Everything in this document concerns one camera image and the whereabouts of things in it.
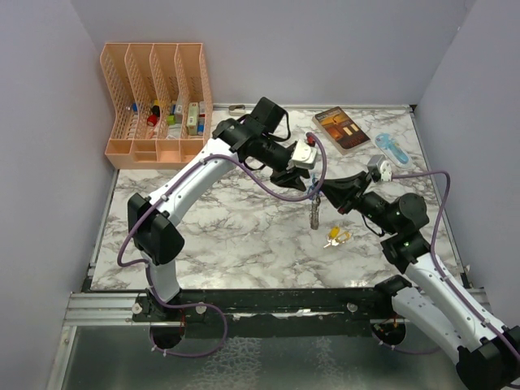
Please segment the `blue handled key ring organiser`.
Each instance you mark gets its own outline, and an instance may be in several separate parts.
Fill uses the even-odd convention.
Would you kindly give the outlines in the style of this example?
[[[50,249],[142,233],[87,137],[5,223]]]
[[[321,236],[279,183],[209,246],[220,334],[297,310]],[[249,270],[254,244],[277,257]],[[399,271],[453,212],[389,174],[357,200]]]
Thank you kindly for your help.
[[[311,183],[309,188],[307,189],[307,194],[310,194],[314,191],[316,184],[319,182],[318,177],[315,174],[311,176]],[[317,231],[319,229],[319,207],[321,205],[321,193],[317,192],[313,197],[309,198],[310,200],[310,229]]]

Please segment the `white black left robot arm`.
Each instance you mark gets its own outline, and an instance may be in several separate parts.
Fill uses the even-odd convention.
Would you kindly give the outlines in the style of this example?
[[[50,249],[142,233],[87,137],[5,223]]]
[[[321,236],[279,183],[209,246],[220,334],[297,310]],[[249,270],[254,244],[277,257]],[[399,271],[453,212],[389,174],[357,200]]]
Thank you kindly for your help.
[[[177,227],[215,182],[253,158],[272,170],[272,184],[305,191],[303,181],[314,168],[317,150],[311,138],[284,145],[285,139],[274,131],[287,118],[284,108],[261,98],[250,113],[219,122],[202,150],[161,188],[128,200],[126,241],[134,243],[145,259],[149,286],[156,295],[151,310],[159,319],[173,319],[180,308],[175,259],[185,240]]]

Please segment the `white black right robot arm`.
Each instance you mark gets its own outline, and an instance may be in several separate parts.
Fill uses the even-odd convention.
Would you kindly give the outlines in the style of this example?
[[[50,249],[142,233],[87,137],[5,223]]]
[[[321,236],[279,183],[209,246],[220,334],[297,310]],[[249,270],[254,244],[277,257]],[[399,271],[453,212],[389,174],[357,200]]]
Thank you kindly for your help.
[[[377,284],[375,312],[398,314],[433,340],[452,360],[469,389],[515,387],[519,379],[519,328],[507,327],[458,283],[435,246],[420,230],[429,222],[423,197],[406,193],[395,201],[368,191],[378,174],[362,171],[324,180],[326,199],[346,215],[355,210],[389,235],[383,255],[400,274]]]

